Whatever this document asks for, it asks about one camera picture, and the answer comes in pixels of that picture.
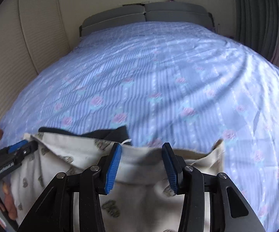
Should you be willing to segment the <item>person's left hand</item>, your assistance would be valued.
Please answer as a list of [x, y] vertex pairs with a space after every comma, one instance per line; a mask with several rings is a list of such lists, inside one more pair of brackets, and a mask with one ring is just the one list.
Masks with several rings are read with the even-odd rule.
[[0, 211], [7, 211], [8, 217], [11, 220], [16, 220], [18, 217], [17, 209], [14, 203], [14, 198], [11, 193], [10, 185], [8, 182], [2, 181], [0, 184]]

